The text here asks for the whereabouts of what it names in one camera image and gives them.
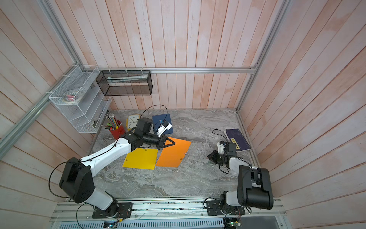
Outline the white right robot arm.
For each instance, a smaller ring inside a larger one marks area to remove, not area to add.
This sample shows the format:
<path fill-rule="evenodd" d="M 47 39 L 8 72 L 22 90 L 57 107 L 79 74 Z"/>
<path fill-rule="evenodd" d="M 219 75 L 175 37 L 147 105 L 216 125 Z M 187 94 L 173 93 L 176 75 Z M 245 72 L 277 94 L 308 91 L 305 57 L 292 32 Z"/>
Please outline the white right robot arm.
<path fill-rule="evenodd" d="M 238 175 L 237 187 L 234 191 L 225 191 L 219 199 L 220 210 L 230 210 L 236 207 L 257 208 L 270 210 L 274 205 L 269 171 L 253 166 L 236 153 L 236 144 L 220 141 L 217 150 L 207 157 L 217 164 L 219 169 L 226 167 L 225 174 L 234 172 Z"/>

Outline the yellow desk clock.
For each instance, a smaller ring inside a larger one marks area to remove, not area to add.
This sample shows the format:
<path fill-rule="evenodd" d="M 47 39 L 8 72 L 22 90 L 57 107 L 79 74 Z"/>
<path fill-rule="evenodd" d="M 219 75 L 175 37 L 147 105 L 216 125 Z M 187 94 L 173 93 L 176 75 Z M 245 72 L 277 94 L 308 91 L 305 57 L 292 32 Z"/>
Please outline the yellow desk clock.
<path fill-rule="evenodd" d="M 129 115 L 126 119 L 127 130 L 130 131 L 132 128 L 136 127 L 139 119 L 140 119 L 139 114 Z"/>

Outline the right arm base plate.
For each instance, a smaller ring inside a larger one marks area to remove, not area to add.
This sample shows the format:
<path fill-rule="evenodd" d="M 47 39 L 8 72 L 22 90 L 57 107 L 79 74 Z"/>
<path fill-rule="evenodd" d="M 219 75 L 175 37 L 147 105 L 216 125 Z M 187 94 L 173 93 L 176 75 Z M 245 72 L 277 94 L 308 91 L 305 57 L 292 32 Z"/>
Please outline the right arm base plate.
<path fill-rule="evenodd" d="M 241 206 L 229 206 L 221 204 L 220 200 L 215 198 L 206 198 L 203 201 L 203 207 L 207 210 L 208 216 L 242 216 L 246 213 L 246 209 Z"/>

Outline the aluminium front rail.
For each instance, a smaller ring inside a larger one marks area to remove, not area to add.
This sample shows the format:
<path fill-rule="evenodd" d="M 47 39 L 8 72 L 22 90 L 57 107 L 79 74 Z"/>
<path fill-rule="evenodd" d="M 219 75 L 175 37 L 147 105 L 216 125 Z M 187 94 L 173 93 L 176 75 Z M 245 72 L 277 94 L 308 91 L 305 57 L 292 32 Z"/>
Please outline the aluminium front rail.
<path fill-rule="evenodd" d="M 193 198 L 120 198 L 120 204 L 132 203 L 131 220 L 209 218 L 203 197 Z M 50 221 L 91 220 L 93 207 L 75 202 L 59 203 Z"/>

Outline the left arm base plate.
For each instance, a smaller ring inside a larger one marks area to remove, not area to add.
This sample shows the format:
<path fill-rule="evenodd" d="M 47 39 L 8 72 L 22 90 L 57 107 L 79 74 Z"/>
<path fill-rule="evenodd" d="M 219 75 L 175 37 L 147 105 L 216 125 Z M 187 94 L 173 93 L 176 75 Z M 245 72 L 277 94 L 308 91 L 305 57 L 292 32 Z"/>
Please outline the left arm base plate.
<path fill-rule="evenodd" d="M 112 218 L 112 219 L 126 219 L 130 218 L 132 212 L 133 203 L 117 203 L 113 202 L 110 207 L 106 210 L 101 210 L 97 207 L 94 207 L 94 212 L 92 215 L 93 219 L 103 219 L 103 218 Z"/>

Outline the dark purple book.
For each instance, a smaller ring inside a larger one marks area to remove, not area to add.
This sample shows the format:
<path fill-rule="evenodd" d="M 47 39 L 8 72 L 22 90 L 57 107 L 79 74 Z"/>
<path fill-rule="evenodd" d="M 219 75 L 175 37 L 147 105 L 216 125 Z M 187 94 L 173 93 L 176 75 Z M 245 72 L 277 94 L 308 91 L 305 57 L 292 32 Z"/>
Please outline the dark purple book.
<path fill-rule="evenodd" d="M 226 129 L 229 140 L 236 144 L 237 152 L 250 150 L 251 147 L 239 129 Z"/>

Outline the orange paper document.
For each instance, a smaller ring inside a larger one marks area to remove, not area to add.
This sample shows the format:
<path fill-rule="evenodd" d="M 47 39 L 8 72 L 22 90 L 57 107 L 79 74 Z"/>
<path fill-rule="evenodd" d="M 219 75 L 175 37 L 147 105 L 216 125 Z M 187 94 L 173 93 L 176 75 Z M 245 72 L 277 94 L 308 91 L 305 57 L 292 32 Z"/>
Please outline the orange paper document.
<path fill-rule="evenodd" d="M 175 145 L 162 150 L 156 163 L 157 167 L 177 168 L 185 158 L 191 142 L 177 138 L 171 138 L 171 140 Z"/>

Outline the blue paper document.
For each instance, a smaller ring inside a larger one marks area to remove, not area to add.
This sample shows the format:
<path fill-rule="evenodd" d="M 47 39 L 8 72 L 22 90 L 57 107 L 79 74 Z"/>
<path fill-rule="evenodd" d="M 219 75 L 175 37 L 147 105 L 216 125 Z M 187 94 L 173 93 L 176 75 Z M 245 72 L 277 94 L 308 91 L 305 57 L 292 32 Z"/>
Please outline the blue paper document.
<path fill-rule="evenodd" d="M 153 120 L 153 131 L 156 133 L 160 125 L 163 123 L 163 121 L 167 121 L 170 125 L 172 125 L 171 116 L 170 114 L 160 114 L 160 115 L 154 115 L 152 117 Z"/>

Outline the red metal pencil cup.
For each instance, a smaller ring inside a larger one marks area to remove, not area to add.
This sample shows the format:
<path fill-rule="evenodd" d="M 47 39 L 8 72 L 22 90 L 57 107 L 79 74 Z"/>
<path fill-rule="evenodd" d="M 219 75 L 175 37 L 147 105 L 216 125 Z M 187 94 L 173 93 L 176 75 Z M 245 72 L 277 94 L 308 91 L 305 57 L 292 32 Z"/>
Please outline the red metal pencil cup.
<path fill-rule="evenodd" d="M 118 140 L 122 135 L 126 133 L 124 127 L 122 126 L 121 121 L 117 120 L 118 128 L 114 129 L 112 127 L 109 128 L 110 133 L 112 134 L 115 140 Z"/>

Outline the tape roll in shelf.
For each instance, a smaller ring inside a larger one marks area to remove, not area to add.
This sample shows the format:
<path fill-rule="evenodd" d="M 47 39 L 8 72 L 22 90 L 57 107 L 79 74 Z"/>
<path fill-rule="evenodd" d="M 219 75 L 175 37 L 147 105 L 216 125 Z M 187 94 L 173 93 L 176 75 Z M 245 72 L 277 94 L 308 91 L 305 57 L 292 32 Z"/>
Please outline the tape roll in shelf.
<path fill-rule="evenodd" d="M 72 91 L 69 92 L 63 99 L 62 101 L 65 104 L 75 104 L 78 103 L 81 99 L 82 99 L 83 95 L 80 92 L 77 91 Z"/>

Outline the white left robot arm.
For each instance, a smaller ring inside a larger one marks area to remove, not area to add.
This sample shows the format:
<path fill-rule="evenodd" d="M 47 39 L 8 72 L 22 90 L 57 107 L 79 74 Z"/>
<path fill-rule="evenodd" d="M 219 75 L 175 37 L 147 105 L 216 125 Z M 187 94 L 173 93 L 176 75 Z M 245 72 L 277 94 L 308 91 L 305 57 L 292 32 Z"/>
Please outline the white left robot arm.
<path fill-rule="evenodd" d="M 108 218 L 114 217 L 119 210 L 118 201 L 107 192 L 96 188 L 93 178 L 107 165 L 143 144 L 155 145 L 157 149 L 175 145 L 174 141 L 164 135 L 166 130 L 172 128 L 171 123 L 161 121 L 155 133 L 151 133 L 152 126 L 152 119 L 140 118 L 136 127 L 120 135 L 109 146 L 81 159 L 73 157 L 66 161 L 59 183 L 60 188 L 74 202 L 90 204 Z"/>

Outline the yellow paper document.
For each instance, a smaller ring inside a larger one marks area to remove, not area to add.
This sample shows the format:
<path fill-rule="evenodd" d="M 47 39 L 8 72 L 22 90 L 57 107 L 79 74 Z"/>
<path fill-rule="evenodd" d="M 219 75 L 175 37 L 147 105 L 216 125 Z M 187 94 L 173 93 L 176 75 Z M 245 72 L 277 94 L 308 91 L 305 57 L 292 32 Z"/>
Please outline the yellow paper document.
<path fill-rule="evenodd" d="M 133 152 L 127 154 L 123 167 L 133 169 L 154 170 L 157 154 L 158 154 L 157 149 L 137 148 Z"/>

